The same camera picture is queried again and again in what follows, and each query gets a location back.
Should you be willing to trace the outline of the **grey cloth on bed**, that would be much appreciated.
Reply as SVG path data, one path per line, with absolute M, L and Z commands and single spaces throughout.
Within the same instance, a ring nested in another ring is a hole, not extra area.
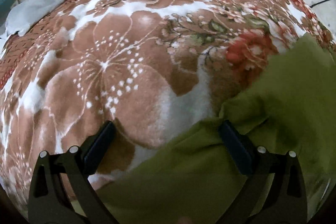
M 9 12 L 5 21 L 7 36 L 25 35 L 28 30 L 44 16 L 56 9 L 66 0 L 25 0 Z

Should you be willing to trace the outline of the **olive green garment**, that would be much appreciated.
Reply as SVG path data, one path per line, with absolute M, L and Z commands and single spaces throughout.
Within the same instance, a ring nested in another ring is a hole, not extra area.
M 120 223 L 306 223 L 335 179 L 335 52 L 310 35 L 99 192 Z

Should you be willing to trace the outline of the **brown floral fleece blanket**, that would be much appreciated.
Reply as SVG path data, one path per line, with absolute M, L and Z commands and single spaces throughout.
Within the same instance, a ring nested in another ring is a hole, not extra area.
M 10 31 L 3 49 L 3 189 L 25 213 L 39 153 L 63 153 L 116 121 L 89 179 L 101 188 L 217 115 L 304 34 L 335 48 L 304 0 L 61 0 Z

